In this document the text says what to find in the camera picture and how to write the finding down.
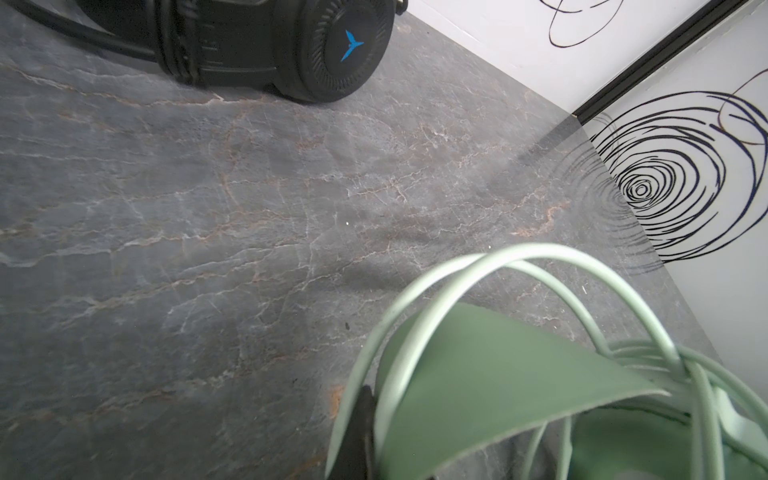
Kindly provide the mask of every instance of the black cable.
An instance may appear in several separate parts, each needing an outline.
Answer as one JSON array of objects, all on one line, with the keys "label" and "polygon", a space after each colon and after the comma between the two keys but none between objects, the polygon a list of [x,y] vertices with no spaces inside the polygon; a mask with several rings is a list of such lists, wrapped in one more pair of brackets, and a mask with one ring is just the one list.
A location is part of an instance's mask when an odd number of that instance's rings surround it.
[{"label": "black cable", "polygon": [[68,18],[56,15],[45,8],[35,5],[29,0],[5,0],[5,3],[35,22],[68,37],[84,41],[104,50],[128,55],[129,57],[155,61],[154,51],[151,48],[137,45],[115,35],[73,22]]}]

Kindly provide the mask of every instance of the headphones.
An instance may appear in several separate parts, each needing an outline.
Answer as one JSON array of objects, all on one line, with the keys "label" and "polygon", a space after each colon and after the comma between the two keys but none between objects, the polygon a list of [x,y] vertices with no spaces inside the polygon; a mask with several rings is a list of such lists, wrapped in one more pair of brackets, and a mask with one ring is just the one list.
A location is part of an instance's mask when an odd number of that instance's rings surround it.
[{"label": "headphones", "polygon": [[408,0],[77,0],[104,30],[29,0],[5,0],[59,33],[156,61],[184,84],[274,84],[331,102],[360,88],[384,55]]}]

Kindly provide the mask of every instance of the marble veining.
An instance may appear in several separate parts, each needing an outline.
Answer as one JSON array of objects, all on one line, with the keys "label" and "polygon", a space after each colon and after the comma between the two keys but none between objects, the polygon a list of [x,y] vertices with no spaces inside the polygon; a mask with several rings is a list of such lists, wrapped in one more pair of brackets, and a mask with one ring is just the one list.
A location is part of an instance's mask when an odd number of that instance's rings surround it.
[{"label": "marble veining", "polygon": [[[3,478],[322,478],[388,303],[522,241],[595,255],[712,353],[576,120],[407,14],[360,91],[310,105],[186,88],[0,3],[0,182]],[[540,264],[609,337],[640,334]],[[518,273],[467,300],[588,342]],[[443,478],[514,463],[478,455]]]}]

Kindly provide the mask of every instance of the wall decal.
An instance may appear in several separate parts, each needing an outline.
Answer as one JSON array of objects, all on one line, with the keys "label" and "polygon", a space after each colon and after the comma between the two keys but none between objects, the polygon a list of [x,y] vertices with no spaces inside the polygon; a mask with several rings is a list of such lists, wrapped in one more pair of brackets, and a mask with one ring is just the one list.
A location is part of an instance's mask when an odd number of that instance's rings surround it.
[{"label": "wall decal", "polygon": [[[768,79],[766,71],[736,90]],[[717,251],[768,213],[768,120],[736,94],[685,91],[646,101],[592,142],[662,261]]]},{"label": "wall decal", "polygon": [[634,276],[664,266],[589,140],[570,150],[552,176],[562,179],[566,198],[578,205],[588,221],[604,231],[604,243],[591,246],[610,249],[621,245],[624,262],[611,265],[612,268]]},{"label": "wall decal", "polygon": [[597,35],[614,19],[624,0],[539,0],[554,10],[549,43],[574,47]]}]

